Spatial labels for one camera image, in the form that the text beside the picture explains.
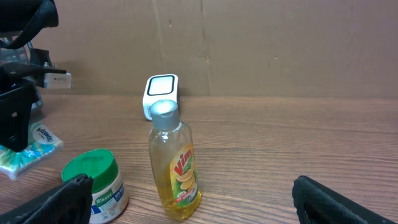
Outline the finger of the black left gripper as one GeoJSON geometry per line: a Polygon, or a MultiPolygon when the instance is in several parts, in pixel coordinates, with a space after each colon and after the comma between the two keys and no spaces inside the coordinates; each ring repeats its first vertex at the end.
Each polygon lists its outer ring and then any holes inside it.
{"type": "Polygon", "coordinates": [[[1,145],[15,152],[28,145],[32,104],[39,97],[32,81],[1,84],[1,145]]]}

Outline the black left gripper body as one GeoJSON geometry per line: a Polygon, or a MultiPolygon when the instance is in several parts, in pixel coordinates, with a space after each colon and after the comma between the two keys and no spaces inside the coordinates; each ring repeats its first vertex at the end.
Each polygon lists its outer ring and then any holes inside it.
{"type": "Polygon", "coordinates": [[[36,86],[44,87],[45,73],[67,73],[52,65],[48,50],[30,50],[28,63],[9,62],[1,65],[1,84],[11,84],[21,78],[30,77],[36,86]]]}

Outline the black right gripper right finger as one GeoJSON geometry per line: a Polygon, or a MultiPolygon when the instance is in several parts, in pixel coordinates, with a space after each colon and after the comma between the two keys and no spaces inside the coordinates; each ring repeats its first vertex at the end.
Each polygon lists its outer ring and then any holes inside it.
{"type": "Polygon", "coordinates": [[[300,224],[396,224],[304,175],[292,197],[300,224]]]}

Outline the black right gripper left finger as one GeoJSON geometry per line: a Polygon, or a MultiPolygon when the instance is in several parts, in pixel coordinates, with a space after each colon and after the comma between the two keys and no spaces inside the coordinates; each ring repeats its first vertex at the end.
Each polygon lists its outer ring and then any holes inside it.
{"type": "Polygon", "coordinates": [[[93,178],[78,174],[62,185],[1,215],[2,224],[90,222],[93,178]]]}

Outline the green lid Knorr jar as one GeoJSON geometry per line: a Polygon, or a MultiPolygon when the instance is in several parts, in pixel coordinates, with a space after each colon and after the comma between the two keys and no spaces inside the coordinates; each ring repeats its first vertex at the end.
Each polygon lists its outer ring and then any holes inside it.
{"type": "Polygon", "coordinates": [[[129,195],[110,150],[94,149],[75,157],[63,168],[62,180],[69,180],[78,174],[93,179],[90,223],[107,223],[122,214],[129,195]]]}

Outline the small Kleenex tissue pack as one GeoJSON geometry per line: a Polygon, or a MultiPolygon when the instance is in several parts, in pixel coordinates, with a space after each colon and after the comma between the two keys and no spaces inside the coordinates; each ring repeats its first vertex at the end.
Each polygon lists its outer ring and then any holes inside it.
{"type": "Polygon", "coordinates": [[[40,121],[29,125],[28,134],[28,145],[21,152],[1,146],[1,172],[12,180],[63,149],[63,141],[40,121]]]}

